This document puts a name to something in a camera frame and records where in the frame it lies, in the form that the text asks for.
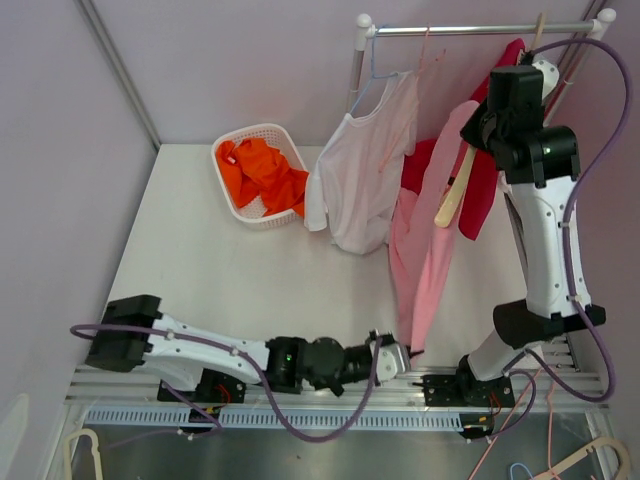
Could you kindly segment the cream wooden hanger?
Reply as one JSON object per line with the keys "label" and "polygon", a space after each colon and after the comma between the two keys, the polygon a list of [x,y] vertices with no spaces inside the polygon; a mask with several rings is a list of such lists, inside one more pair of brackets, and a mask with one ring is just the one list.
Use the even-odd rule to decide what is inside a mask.
{"label": "cream wooden hanger", "polygon": [[435,216],[434,224],[439,228],[447,228],[455,216],[460,203],[463,200],[477,149],[468,145],[460,165],[458,173],[443,197],[438,213]]}

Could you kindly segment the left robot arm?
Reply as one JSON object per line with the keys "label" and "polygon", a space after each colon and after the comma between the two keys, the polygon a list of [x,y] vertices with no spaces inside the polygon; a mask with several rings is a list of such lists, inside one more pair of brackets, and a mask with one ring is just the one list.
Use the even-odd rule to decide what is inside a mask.
{"label": "left robot arm", "polygon": [[142,368],[194,401],[213,394],[211,372],[278,393],[299,394],[310,385],[341,396],[347,384],[380,385],[410,369],[411,353],[390,333],[372,331],[363,344],[351,347],[330,337],[252,341],[180,322],[161,312],[160,304],[148,294],[110,301],[89,336],[86,365],[118,373]]}

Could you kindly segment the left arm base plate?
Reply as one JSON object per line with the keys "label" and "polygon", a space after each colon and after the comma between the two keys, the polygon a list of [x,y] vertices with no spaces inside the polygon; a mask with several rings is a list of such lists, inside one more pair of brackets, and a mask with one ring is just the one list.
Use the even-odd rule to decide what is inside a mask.
{"label": "left arm base plate", "polygon": [[246,393],[246,384],[230,375],[204,370],[194,391],[174,390],[194,403],[242,404]]}

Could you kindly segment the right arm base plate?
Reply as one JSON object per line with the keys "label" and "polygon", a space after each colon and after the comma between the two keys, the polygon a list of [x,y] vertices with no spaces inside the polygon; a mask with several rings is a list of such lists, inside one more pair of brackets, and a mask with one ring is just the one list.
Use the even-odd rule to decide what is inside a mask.
{"label": "right arm base plate", "polygon": [[476,380],[467,374],[428,374],[421,378],[425,404],[433,407],[514,407],[511,381]]}

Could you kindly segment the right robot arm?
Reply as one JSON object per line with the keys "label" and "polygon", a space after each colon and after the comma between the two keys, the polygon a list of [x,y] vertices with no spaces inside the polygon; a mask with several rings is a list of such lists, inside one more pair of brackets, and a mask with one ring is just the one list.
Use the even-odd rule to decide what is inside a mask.
{"label": "right robot arm", "polygon": [[582,274],[570,197],[580,174],[578,144],[566,127],[544,126],[544,74],[506,66],[489,76],[488,95],[461,130],[505,175],[519,213],[526,259],[524,299],[493,310],[494,329],[459,364],[455,392],[480,403],[528,347],[605,323]]}

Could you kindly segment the orange t shirt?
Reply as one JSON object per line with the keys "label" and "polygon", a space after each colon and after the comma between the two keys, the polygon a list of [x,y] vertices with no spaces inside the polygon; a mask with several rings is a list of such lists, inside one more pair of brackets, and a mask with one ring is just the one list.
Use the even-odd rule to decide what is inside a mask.
{"label": "orange t shirt", "polygon": [[309,173],[294,169],[279,149],[262,138],[250,137],[236,145],[223,141],[215,158],[225,186],[237,208],[260,197],[266,215],[292,209],[303,217]]}

